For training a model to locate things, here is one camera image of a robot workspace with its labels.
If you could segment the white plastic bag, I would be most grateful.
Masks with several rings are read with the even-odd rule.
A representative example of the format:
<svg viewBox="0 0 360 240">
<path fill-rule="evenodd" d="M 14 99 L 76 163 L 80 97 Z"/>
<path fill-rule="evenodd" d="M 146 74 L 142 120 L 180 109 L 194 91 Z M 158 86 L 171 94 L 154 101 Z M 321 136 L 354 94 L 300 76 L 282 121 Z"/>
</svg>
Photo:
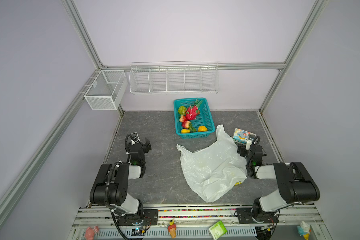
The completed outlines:
<svg viewBox="0 0 360 240">
<path fill-rule="evenodd" d="M 215 202 L 247 179 L 245 159 L 223 125 L 217 126 L 216 134 L 213 144 L 193 153 L 177 145 L 186 182 L 206 203 Z"/>
</svg>

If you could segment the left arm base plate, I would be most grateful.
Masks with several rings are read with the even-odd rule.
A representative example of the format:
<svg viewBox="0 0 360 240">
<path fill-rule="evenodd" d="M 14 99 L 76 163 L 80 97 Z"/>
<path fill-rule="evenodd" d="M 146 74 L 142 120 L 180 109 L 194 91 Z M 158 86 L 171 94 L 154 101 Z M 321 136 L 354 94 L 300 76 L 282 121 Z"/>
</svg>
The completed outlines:
<svg viewBox="0 0 360 240">
<path fill-rule="evenodd" d="M 119 226 L 156 226 L 159 220 L 158 209 L 138 211 L 134 215 L 115 216 Z"/>
</svg>

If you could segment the fake yellow lemon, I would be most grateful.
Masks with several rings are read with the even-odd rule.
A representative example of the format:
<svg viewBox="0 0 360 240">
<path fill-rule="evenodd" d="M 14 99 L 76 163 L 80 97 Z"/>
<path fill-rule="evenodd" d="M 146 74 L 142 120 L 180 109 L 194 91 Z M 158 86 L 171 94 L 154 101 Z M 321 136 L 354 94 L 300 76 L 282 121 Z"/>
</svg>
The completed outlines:
<svg viewBox="0 0 360 240">
<path fill-rule="evenodd" d="M 182 129 L 181 130 L 181 134 L 188 134 L 190 133 L 191 131 L 189 129 Z"/>
</svg>

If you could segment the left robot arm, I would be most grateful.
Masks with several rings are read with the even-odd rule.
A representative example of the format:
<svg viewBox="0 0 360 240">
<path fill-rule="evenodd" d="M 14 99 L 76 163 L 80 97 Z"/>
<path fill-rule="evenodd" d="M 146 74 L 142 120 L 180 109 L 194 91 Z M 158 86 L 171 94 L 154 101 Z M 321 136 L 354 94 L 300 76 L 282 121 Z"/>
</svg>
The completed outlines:
<svg viewBox="0 0 360 240">
<path fill-rule="evenodd" d="M 125 139 L 127 160 L 101 165 L 90 191 L 90 203 L 107 207 L 117 216 L 144 217 L 143 204 L 128 193 L 129 180 L 140 179 L 146 172 L 147 154 L 151 143 L 142 143 L 137 135 L 128 134 Z"/>
</svg>

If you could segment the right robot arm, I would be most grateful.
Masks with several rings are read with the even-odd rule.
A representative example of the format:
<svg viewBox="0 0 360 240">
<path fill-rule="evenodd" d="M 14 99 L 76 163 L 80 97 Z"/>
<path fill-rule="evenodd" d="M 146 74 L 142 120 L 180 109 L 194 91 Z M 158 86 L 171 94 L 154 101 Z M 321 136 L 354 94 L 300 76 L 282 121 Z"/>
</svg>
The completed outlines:
<svg viewBox="0 0 360 240">
<path fill-rule="evenodd" d="M 277 189 L 255 199 L 252 207 L 237 208 L 236 215 L 240 224 L 276 224 L 279 222 L 280 210 L 319 200 L 320 190 L 303 163 L 264 165 L 262 157 L 266 154 L 262 146 L 257 144 L 251 145 L 248 150 L 244 146 L 238 146 L 238 154 L 247 162 L 249 178 L 277 182 Z"/>
</svg>

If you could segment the fake peach with leaves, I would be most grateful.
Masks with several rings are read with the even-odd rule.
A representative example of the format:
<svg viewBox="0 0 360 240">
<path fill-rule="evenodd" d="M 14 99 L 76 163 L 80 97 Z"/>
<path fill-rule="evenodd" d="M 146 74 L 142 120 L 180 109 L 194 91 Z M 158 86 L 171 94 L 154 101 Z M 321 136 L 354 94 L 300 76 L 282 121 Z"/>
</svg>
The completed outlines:
<svg viewBox="0 0 360 240">
<path fill-rule="evenodd" d="M 185 129 L 189 129 L 191 126 L 192 126 L 192 123 L 188 120 L 186 120 L 182 123 L 182 127 Z"/>
</svg>

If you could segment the fake orange fruit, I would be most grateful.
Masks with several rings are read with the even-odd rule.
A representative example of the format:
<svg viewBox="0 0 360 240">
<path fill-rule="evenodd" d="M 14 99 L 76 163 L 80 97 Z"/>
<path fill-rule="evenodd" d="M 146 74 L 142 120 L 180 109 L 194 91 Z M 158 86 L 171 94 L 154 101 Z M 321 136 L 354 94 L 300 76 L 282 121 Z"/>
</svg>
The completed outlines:
<svg viewBox="0 0 360 240">
<path fill-rule="evenodd" d="M 200 126 L 198 132 L 206 132 L 208 129 L 205 126 Z"/>
</svg>

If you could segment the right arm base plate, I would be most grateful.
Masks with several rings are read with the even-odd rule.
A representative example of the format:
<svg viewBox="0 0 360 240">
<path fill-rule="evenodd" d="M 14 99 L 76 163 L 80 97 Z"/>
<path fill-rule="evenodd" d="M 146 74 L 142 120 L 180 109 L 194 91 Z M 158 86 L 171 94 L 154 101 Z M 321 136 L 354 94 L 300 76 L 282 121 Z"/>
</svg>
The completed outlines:
<svg viewBox="0 0 360 240">
<path fill-rule="evenodd" d="M 276 224 L 279 222 L 277 212 L 263 212 L 253 208 L 237 208 L 235 216 L 240 224 Z"/>
</svg>

